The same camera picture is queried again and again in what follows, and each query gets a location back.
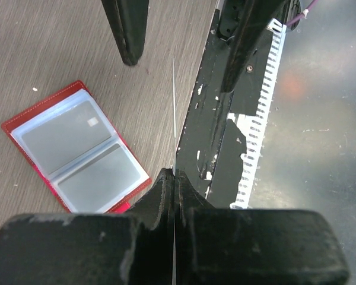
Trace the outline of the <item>red leather card holder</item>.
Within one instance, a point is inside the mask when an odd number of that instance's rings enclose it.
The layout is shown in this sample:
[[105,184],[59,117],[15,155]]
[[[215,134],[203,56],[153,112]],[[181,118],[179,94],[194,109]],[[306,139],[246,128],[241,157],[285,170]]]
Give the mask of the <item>red leather card holder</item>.
[[151,183],[80,80],[1,127],[70,213],[122,213]]

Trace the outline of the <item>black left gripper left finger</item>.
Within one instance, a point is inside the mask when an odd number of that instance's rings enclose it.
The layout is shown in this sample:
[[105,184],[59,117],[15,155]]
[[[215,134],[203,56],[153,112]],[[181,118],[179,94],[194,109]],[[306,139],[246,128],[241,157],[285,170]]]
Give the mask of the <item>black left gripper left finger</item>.
[[122,214],[19,214],[0,228],[0,284],[170,284],[174,175]]

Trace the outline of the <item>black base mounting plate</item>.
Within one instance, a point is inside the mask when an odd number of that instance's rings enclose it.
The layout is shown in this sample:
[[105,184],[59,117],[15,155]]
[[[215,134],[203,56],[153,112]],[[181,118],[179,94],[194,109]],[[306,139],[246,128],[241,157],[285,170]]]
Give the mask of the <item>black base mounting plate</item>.
[[220,87],[230,51],[218,35],[220,11],[215,10],[204,54],[192,91],[179,141],[176,167],[192,186],[216,208],[236,200],[246,153],[246,136],[229,113],[254,116],[263,85],[272,32],[264,31],[250,58],[252,71],[244,71],[232,93]]

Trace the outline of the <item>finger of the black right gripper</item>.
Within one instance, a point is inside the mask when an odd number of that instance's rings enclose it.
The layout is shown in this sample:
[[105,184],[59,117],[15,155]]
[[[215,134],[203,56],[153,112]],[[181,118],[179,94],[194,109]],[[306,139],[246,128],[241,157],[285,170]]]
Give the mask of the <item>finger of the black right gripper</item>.
[[101,3],[123,63],[135,66],[144,51],[149,1],[102,0]]
[[229,40],[230,53],[221,84],[221,91],[233,91],[247,67],[257,42],[274,18],[289,28],[297,25],[301,14],[299,1],[249,0],[224,1],[220,9],[220,36]]

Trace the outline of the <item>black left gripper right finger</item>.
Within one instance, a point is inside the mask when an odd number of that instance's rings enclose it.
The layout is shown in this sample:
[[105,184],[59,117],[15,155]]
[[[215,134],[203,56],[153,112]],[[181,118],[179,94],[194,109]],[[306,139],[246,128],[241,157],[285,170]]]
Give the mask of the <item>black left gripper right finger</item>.
[[327,220],[309,210],[213,207],[174,177],[178,284],[346,284],[348,263]]

